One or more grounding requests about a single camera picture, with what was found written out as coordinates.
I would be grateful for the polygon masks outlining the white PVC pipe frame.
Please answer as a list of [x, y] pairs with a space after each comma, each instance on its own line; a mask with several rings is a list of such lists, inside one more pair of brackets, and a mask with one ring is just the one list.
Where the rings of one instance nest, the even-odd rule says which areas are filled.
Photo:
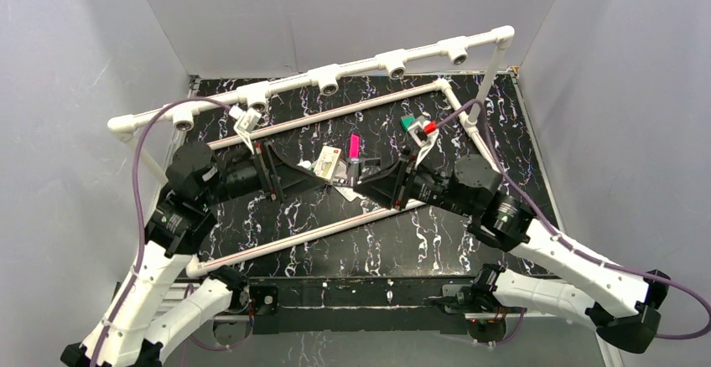
[[[217, 107], [225, 107], [231, 110], [233, 107], [245, 103], [250, 112], [255, 112], [258, 107], [264, 107], [273, 96], [288, 90], [296, 90], [305, 86], [316, 86], [323, 96], [332, 96], [338, 89], [338, 81], [345, 76], [365, 73], [373, 70], [384, 70], [392, 79], [400, 79], [404, 76], [405, 66], [410, 61], [426, 59], [435, 56], [446, 56], [453, 65], [460, 65], [466, 61], [467, 50], [472, 47], [485, 44], [493, 44], [495, 49], [491, 56], [487, 70], [484, 73], [482, 86], [477, 93], [476, 101], [481, 104], [486, 98], [489, 89], [499, 70], [499, 64], [503, 60], [506, 51], [510, 48], [515, 36], [515, 29], [510, 26], [501, 26], [492, 30], [472, 36], [459, 36], [450, 39], [440, 40], [435, 44], [429, 44], [412, 49], [397, 49], [386, 53], [378, 54], [369, 59], [361, 59], [347, 64], [332, 64], [322, 66], [306, 73], [289, 76], [286, 78], [263, 81], [243, 85], [236, 90], [222, 93], [206, 98], [189, 99], [184, 104], [165, 105], [159, 109], [147, 111], [138, 115], [116, 116], [111, 118], [107, 127], [109, 131], [121, 142], [129, 144], [136, 142], [134, 134], [140, 127], [147, 127], [150, 121], [175, 121], [177, 125], [193, 124], [195, 116], [202, 111], [207, 111]], [[480, 154], [489, 162], [494, 161], [494, 153], [487, 147], [484, 138], [480, 135], [478, 127], [475, 125], [477, 116], [475, 111], [467, 113], [464, 106], [459, 104], [451, 91], [447, 80], [439, 79], [426, 85], [402, 90], [385, 96], [378, 96], [375, 99], [359, 101], [355, 104], [342, 106], [331, 111], [304, 116], [293, 121], [286, 121], [258, 129], [255, 132], [248, 132], [242, 127], [236, 129], [235, 135], [223, 138], [210, 143], [213, 149], [222, 149], [235, 146], [240, 143], [247, 145], [250, 150], [256, 149], [254, 142], [257, 138], [269, 137], [271, 135], [286, 132], [297, 127], [304, 127], [316, 122], [321, 122], [370, 109], [372, 107], [384, 105], [386, 103], [404, 100], [411, 96], [421, 95], [427, 92], [439, 90], [446, 95], [450, 105], [455, 110], [455, 114], [465, 132], [475, 143]]]

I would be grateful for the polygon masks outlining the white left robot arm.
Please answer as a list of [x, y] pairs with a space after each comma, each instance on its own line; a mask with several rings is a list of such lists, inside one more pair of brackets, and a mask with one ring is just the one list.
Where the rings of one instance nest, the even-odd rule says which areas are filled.
[[67, 366], [160, 366], [216, 314], [249, 306], [248, 279], [229, 266], [209, 273], [199, 287], [163, 315], [158, 309], [176, 278], [196, 260], [215, 228], [214, 206], [262, 191], [277, 201], [320, 189], [325, 181], [281, 158], [270, 142], [225, 162], [204, 142], [174, 154], [144, 242], [105, 316], [79, 343], [65, 347]]

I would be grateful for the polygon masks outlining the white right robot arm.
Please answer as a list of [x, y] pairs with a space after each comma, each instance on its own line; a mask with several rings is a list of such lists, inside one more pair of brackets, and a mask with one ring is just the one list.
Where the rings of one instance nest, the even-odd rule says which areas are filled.
[[468, 216], [467, 230], [479, 242], [553, 274], [536, 279], [487, 264], [470, 286], [444, 287], [438, 305], [447, 312], [525, 308], [581, 324], [626, 352], [645, 352], [661, 322], [664, 275], [654, 271], [647, 279], [617, 271], [608, 261], [584, 259], [573, 242], [550, 234], [528, 205], [501, 192], [501, 180], [478, 154], [457, 160], [446, 174], [417, 165], [404, 150], [393, 165], [357, 181], [355, 191], [390, 209], [417, 200]]

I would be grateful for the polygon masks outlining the chrome water faucet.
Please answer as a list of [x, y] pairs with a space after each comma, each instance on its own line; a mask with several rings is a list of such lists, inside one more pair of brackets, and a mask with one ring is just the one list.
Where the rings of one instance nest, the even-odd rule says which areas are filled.
[[347, 183], [355, 186], [361, 176], [361, 159], [358, 157], [348, 158], [346, 164]]

